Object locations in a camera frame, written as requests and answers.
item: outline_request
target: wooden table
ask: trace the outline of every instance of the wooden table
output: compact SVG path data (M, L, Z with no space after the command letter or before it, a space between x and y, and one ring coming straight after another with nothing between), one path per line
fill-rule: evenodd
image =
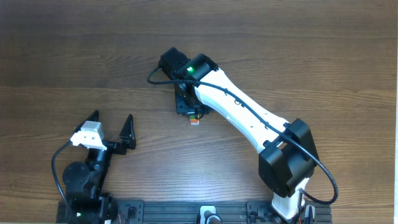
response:
M238 130L215 112L191 126L172 86L146 82L175 46L310 125L340 188L335 223L392 223L396 10L392 0L1 1L0 221L55 221L51 157L94 109L109 140L134 116L137 149L114 156L106 181L116 197L270 199ZM69 147L58 174L86 153ZM331 197L320 169L308 191Z

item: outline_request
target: wood grain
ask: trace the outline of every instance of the wood grain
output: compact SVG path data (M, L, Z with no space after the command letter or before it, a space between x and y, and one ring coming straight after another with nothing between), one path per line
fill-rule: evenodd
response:
M114 157L105 186L119 198L272 197L239 131L216 113L190 126L172 86L146 82L175 46L207 54L260 105L310 125L340 189L335 223L392 223L396 4L0 1L0 222L55 221L52 154L94 109L110 140L134 116L137 149ZM57 172L86 153L69 147ZM331 197L319 169L308 191Z

